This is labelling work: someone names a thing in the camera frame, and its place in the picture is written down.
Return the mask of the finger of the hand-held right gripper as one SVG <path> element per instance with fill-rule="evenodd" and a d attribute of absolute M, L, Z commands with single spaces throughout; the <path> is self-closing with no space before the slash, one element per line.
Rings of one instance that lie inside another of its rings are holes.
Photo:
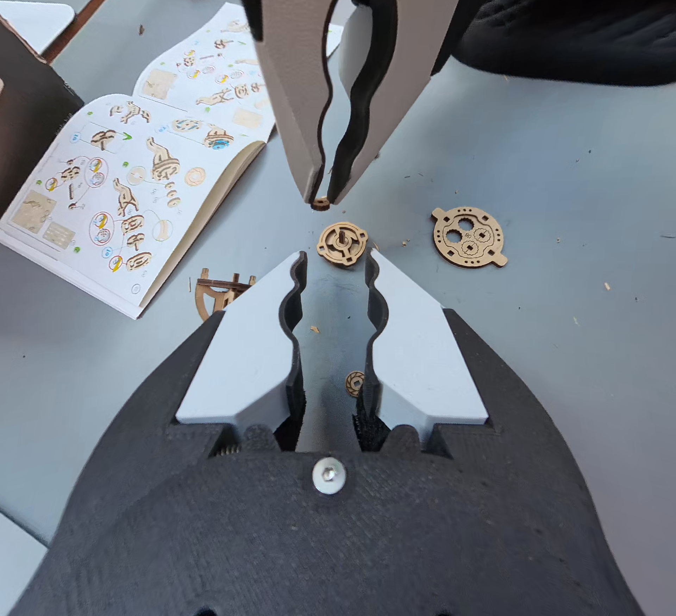
<path fill-rule="evenodd" d="M 258 61 L 292 178 L 311 204 L 323 179 L 322 128 L 333 97 L 326 38 L 337 0 L 261 0 Z"/>
<path fill-rule="evenodd" d="M 342 201 L 431 79 L 459 0 L 368 0 L 371 38 L 350 91 L 327 197 Z"/>

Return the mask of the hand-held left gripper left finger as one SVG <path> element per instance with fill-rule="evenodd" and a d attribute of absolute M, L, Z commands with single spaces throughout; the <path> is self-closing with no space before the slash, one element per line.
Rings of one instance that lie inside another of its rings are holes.
<path fill-rule="evenodd" d="M 308 258 L 292 253 L 224 310 L 176 413 L 184 425 L 219 423 L 244 434 L 302 421 L 305 393 L 300 346 Z"/>

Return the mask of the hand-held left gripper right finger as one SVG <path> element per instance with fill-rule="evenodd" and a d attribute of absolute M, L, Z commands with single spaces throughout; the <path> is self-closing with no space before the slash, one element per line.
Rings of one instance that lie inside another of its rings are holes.
<path fill-rule="evenodd" d="M 365 280 L 376 330 L 362 391 L 367 416 L 418 433 L 483 425 L 488 412 L 443 306 L 375 249 L 367 251 Z"/>

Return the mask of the wooden base with rod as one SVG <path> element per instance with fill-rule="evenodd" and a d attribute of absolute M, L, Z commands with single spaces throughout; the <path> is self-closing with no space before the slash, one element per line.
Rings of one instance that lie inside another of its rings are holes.
<path fill-rule="evenodd" d="M 239 296 L 256 284 L 256 276 L 249 276 L 248 282 L 240 282 L 239 274 L 233 274 L 229 281 L 212 279 L 209 269 L 203 268 L 195 285 L 195 304 L 203 321 L 211 315 L 224 311 Z"/>

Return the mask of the wooden wheel part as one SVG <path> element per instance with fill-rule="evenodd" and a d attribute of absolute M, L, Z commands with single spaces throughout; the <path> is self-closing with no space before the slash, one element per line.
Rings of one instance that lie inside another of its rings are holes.
<path fill-rule="evenodd" d="M 368 234 L 361 227 L 340 222 L 329 225 L 317 243 L 317 252 L 328 262 L 338 266 L 353 266 L 361 257 L 368 242 Z"/>

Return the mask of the black model kit box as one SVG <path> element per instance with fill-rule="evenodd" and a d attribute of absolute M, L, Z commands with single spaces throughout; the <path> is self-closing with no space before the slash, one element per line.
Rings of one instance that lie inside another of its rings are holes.
<path fill-rule="evenodd" d="M 1 19 L 1 214 L 82 99 Z"/>

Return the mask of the black mesh cushion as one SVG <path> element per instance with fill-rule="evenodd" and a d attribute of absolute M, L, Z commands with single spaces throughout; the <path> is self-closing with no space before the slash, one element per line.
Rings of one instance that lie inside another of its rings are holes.
<path fill-rule="evenodd" d="M 486 0 L 452 56 L 509 77 L 675 82 L 675 0 Z"/>

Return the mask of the round wooden plate with holes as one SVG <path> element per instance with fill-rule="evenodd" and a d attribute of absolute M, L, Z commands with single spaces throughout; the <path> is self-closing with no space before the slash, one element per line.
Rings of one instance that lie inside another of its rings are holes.
<path fill-rule="evenodd" d="M 435 247 L 447 262 L 466 269 L 507 264 L 502 228 L 484 210 L 471 206 L 435 208 L 431 218 L 435 221 Z"/>

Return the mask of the instruction booklet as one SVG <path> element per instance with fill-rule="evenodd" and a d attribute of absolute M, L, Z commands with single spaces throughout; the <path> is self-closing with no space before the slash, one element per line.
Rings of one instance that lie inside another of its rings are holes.
<path fill-rule="evenodd" d="M 225 3 L 58 133 L 1 244 L 136 319 L 267 144 L 275 118 L 244 8 Z"/>

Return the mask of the white cardboard flap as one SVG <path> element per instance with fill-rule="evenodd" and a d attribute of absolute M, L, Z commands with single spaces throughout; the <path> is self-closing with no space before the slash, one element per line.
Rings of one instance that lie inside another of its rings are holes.
<path fill-rule="evenodd" d="M 66 30 L 75 15 L 67 4 L 1 1 L 1 17 L 40 55 Z"/>

